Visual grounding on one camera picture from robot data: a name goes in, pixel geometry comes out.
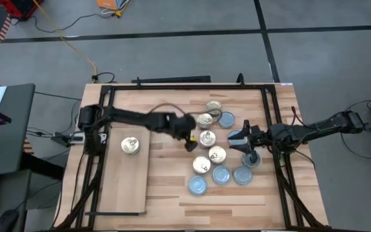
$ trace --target concrete floor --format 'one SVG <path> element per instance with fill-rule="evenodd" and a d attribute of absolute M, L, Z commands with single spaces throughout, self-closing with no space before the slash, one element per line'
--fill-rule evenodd
<path fill-rule="evenodd" d="M 268 28 L 371 25 L 371 1 L 261 1 Z M 133 0 L 121 19 L 81 19 L 64 34 L 99 35 L 195 30 L 259 29 L 251 0 Z M 43 6 L 59 26 L 100 10 L 90 0 L 51 0 Z M 36 12 L 39 26 L 50 30 Z M 11 26 L 7 38 L 49 37 L 33 21 Z M 293 82 L 304 121 L 313 122 L 371 99 L 371 30 L 269 34 L 281 82 Z M 116 81 L 211 75 L 213 82 L 234 82 L 242 72 L 247 82 L 273 82 L 260 34 L 74 41 Z M 90 81 L 91 66 L 62 42 L 0 44 L 0 82 L 33 82 L 37 91 L 80 98 Z M 36 95 L 29 126 L 48 131 L 68 127 L 75 101 Z M 354 108 L 371 119 L 365 105 Z M 65 149 L 46 139 L 30 138 L 38 157 Z M 371 133 L 346 136 L 350 145 L 371 156 Z M 371 231 L 371 160 L 348 152 L 339 135 L 310 145 L 330 225 Z M 64 165 L 66 155 L 52 160 Z M 48 183 L 34 176 L 31 191 Z M 54 206 L 60 186 L 29 200 L 28 208 Z M 55 208 L 28 212 L 26 231 L 50 226 Z"/>

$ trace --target blue can lid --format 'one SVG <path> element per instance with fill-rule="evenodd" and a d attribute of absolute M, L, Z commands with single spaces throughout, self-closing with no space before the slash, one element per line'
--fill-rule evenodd
<path fill-rule="evenodd" d="M 195 176 L 188 182 L 188 190 L 193 195 L 203 195 L 207 191 L 207 181 L 201 176 Z"/>
<path fill-rule="evenodd" d="M 222 128 L 230 128 L 234 124 L 234 115 L 230 112 L 223 112 L 219 123 Z"/>
<path fill-rule="evenodd" d="M 233 173 L 234 181 L 237 184 L 246 185 L 252 180 L 251 170 L 246 166 L 240 166 Z"/>
<path fill-rule="evenodd" d="M 233 135 L 236 135 L 239 132 L 240 132 L 240 130 L 232 130 L 232 131 L 230 131 L 227 138 L 229 138 Z M 245 137 L 244 139 L 234 139 L 234 140 L 228 139 L 227 141 L 229 142 L 230 145 L 244 145 L 244 144 L 247 143 L 247 137 Z"/>
<path fill-rule="evenodd" d="M 226 184 L 231 179 L 231 172 L 226 166 L 218 166 L 213 171 L 213 180 L 217 184 Z"/>

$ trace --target wooden cutting board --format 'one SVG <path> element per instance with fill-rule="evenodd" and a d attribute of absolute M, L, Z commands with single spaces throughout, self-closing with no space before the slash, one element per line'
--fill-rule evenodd
<path fill-rule="evenodd" d="M 135 137 L 140 150 L 127 155 L 121 148 L 126 137 Z M 101 212 L 143 213 L 146 211 L 150 132 L 144 127 L 112 128 L 108 139 L 102 193 L 98 209 Z"/>

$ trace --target yellow cable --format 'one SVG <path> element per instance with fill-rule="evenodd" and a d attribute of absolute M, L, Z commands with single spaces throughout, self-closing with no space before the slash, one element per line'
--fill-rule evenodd
<path fill-rule="evenodd" d="M 79 53 L 84 59 L 86 59 L 92 66 L 93 66 L 93 69 L 94 69 L 94 75 L 97 74 L 97 67 L 95 66 L 94 62 L 92 62 L 90 60 L 90 58 L 88 58 L 86 55 L 83 54 L 82 51 L 76 49 L 74 46 L 72 46 L 68 41 L 65 40 L 65 38 L 61 35 L 60 31 L 58 30 L 57 26 L 55 25 L 55 23 L 52 21 L 52 19 L 50 18 L 50 16 L 45 12 L 45 10 L 38 4 L 38 2 L 36 0 L 32 0 L 35 5 L 37 5 L 37 7 L 40 9 L 40 11 L 44 14 L 45 18 L 47 18 L 47 20 L 49 20 L 49 22 L 52 24 L 52 26 L 54 27 L 54 30 L 58 33 L 59 37 L 61 38 L 62 41 L 64 41 L 64 43 L 66 43 L 68 46 L 70 46 L 72 49 L 74 49 L 74 51 L 76 51 L 77 53 Z"/>

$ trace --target black metal frame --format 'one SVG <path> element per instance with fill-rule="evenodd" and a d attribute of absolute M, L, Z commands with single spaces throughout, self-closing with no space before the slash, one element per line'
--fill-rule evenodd
<path fill-rule="evenodd" d="M 268 102 L 268 94 L 272 97 L 272 103 L 274 108 L 274 114 L 276 117 L 276 123 L 281 123 L 281 115 L 280 115 L 280 109 L 278 106 L 278 100 L 276 95 L 276 89 L 274 84 L 245 84 L 244 77 L 242 74 L 240 74 L 237 78 L 237 83 L 239 84 L 185 84 L 185 85 L 171 85 L 171 84 L 142 84 L 141 82 L 138 82 L 136 85 L 127 85 L 127 86 L 112 86 L 112 85 L 104 85 L 101 88 L 100 91 L 100 99 L 99 104 L 104 105 L 105 103 L 105 96 L 106 94 L 109 94 L 108 104 L 112 104 L 114 102 L 115 98 L 115 92 L 117 90 L 260 90 L 262 94 L 263 99 L 263 107 L 265 110 L 265 118 L 267 121 L 267 126 L 272 125 L 272 115 L 270 111 L 270 106 Z M 104 127 L 104 132 L 108 133 L 108 127 Z M 105 157 L 105 150 L 102 151 L 101 154 L 99 154 L 99 161 L 97 166 L 100 172 L 100 175 L 102 175 L 102 169 L 104 167 L 104 157 Z M 311 231 L 320 231 L 320 230 L 326 230 L 329 228 L 325 227 L 304 227 L 303 223 L 303 217 L 302 214 L 306 217 L 307 214 L 310 214 L 301 200 L 297 197 L 297 190 L 296 190 L 296 183 L 294 181 L 294 175 L 293 170 L 291 166 L 290 157 L 288 155 L 285 155 L 285 163 L 286 163 L 286 172 L 288 176 L 288 180 L 283 175 L 283 172 L 281 171 L 280 162 L 278 160 L 278 154 L 273 154 L 274 159 L 274 167 L 276 169 L 276 178 L 278 181 L 278 189 L 281 199 L 281 208 L 283 212 L 283 218 L 286 229 L 299 229 L 302 228 L 303 230 L 311 230 Z M 90 186 L 90 175 L 92 171 L 92 167 L 94 165 L 94 156 L 88 157 L 88 163 L 86 166 L 86 171 L 84 175 L 84 182 L 82 185 L 82 192 L 86 194 L 88 190 L 88 186 Z M 78 231 L 78 229 L 81 229 L 82 231 L 86 231 L 88 228 L 93 229 L 94 227 L 94 221 L 95 216 L 100 215 L 100 212 L 96 212 L 97 209 L 97 203 L 98 203 L 98 197 L 99 197 L 99 191 L 100 191 L 100 182 L 96 183 L 96 186 L 93 189 L 93 197 L 91 200 L 91 208 L 90 212 L 85 212 L 85 215 L 89 216 L 88 220 L 88 226 L 82 227 L 82 217 L 84 215 L 84 207 L 81 207 L 78 215 L 77 220 L 75 224 L 75 228 L 72 228 L 72 231 Z M 294 209 L 296 210 L 296 221 L 297 221 L 297 227 L 292 226 L 290 221 L 290 215 L 289 215 L 289 206 L 287 203 L 287 198 L 285 192 L 288 192 L 289 195 L 292 197 L 294 204 Z"/>

